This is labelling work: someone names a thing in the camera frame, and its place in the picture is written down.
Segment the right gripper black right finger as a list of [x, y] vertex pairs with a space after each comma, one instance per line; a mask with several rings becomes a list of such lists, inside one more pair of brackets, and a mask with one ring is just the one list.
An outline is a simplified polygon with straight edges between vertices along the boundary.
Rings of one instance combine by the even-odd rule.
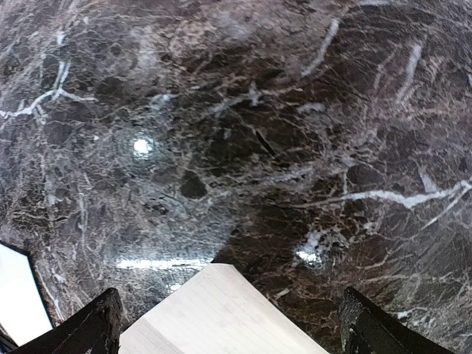
[[339, 305], [344, 353], [444, 353], [445, 348], [403, 326], [365, 295], [348, 287]]

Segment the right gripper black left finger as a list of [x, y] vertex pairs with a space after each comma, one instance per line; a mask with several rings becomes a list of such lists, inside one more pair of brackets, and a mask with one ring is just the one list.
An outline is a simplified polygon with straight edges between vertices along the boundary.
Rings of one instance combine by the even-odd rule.
[[7, 338], [8, 353], [107, 353], [119, 352], [122, 302], [116, 288], [109, 288], [58, 327], [18, 346]]

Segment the lined paper letter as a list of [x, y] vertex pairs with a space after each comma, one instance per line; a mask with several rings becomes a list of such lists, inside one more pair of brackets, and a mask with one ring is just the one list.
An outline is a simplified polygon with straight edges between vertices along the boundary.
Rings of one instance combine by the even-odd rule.
[[133, 323], [120, 353], [324, 353], [232, 265], [212, 263]]

